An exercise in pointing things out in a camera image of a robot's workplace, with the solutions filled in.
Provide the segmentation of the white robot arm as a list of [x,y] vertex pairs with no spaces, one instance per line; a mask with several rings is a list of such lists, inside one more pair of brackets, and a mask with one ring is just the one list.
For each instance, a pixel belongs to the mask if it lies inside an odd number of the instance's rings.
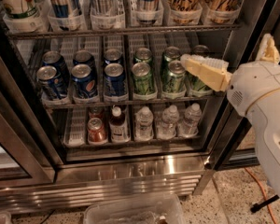
[[256,136],[256,154],[271,187],[280,197],[280,54],[266,34],[255,61],[234,73],[223,60],[181,56],[182,66],[214,91],[224,91],[237,113],[249,120]]

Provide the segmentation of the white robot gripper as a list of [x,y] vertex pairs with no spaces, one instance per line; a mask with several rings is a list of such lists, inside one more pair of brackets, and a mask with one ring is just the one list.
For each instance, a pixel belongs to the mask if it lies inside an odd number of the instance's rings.
[[270,34],[260,41],[256,61],[241,64],[233,74],[220,59],[183,54],[180,62],[212,90],[227,90],[229,102],[242,117],[257,100],[280,91],[280,65],[275,64],[280,63],[280,53]]

